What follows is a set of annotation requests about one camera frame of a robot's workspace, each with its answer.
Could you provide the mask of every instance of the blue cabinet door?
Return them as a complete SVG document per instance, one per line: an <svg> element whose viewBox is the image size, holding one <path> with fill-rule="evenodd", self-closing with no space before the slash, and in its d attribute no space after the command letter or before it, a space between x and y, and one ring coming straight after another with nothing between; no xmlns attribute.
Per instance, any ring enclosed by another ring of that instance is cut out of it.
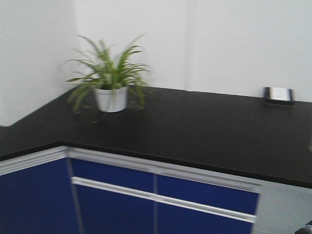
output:
<svg viewBox="0 0 312 234"><path fill-rule="evenodd" d="M66 159L0 176L0 233L79 233Z"/></svg>
<svg viewBox="0 0 312 234"><path fill-rule="evenodd" d="M85 234L152 234L154 202L77 185Z"/></svg>
<svg viewBox="0 0 312 234"><path fill-rule="evenodd" d="M259 197L258 193L163 175L157 176L157 193L252 215Z"/></svg>
<svg viewBox="0 0 312 234"><path fill-rule="evenodd" d="M214 214L157 204L158 234L250 234L252 224Z"/></svg>

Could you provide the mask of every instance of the potted plant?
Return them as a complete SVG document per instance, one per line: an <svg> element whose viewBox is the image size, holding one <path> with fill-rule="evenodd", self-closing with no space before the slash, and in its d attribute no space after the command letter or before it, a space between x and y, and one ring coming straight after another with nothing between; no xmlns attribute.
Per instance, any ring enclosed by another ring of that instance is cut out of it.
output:
<svg viewBox="0 0 312 234"><path fill-rule="evenodd" d="M130 56L143 52L141 47L134 43L143 35L135 38L121 54L111 58L110 46L106 47L103 40L98 44L91 39L79 36L86 40L92 51L78 51L85 59L71 59L88 68L88 73L79 73L82 77L67 80L76 89L71 93L68 102L74 102L73 110L78 112L84 97L94 90L97 107L103 112L118 112L127 107L127 93L139 97L140 106L144 108L145 95L142 87L146 86L142 80L142 72L148 72L147 65L131 63Z"/></svg>

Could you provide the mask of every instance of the cabinet door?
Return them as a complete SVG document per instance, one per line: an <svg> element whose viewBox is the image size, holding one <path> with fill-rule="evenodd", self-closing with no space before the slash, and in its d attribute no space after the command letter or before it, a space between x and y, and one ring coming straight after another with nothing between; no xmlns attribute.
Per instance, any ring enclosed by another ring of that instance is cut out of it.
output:
<svg viewBox="0 0 312 234"><path fill-rule="evenodd" d="M157 204L158 234L250 234L252 223Z"/></svg>
<svg viewBox="0 0 312 234"><path fill-rule="evenodd" d="M0 176L0 233L79 233L66 159Z"/></svg>
<svg viewBox="0 0 312 234"><path fill-rule="evenodd" d="M85 234L152 234L154 202L77 185Z"/></svg>

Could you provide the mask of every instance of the electrical outlet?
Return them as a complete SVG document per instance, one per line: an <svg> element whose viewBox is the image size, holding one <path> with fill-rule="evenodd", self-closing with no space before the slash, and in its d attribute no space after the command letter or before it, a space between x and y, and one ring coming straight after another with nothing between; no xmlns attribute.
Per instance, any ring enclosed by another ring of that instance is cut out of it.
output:
<svg viewBox="0 0 312 234"><path fill-rule="evenodd" d="M291 97L290 97L289 89L271 87L270 99L279 100L279 101L290 101Z"/></svg>

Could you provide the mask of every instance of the blue cabinet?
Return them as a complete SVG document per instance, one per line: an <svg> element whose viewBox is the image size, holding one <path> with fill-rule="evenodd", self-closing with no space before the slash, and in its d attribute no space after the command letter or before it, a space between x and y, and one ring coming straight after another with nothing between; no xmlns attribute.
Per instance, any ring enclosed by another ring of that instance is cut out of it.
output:
<svg viewBox="0 0 312 234"><path fill-rule="evenodd" d="M152 234L154 202L77 186L85 234Z"/></svg>
<svg viewBox="0 0 312 234"><path fill-rule="evenodd" d="M158 174L169 167L149 164L146 172L125 168L126 162L113 163L123 166L72 159L85 234L252 231L258 193Z"/></svg>
<svg viewBox="0 0 312 234"><path fill-rule="evenodd" d="M250 234L252 223L167 204L157 204L158 234Z"/></svg>
<svg viewBox="0 0 312 234"><path fill-rule="evenodd" d="M78 234L65 158L0 176L1 234Z"/></svg>

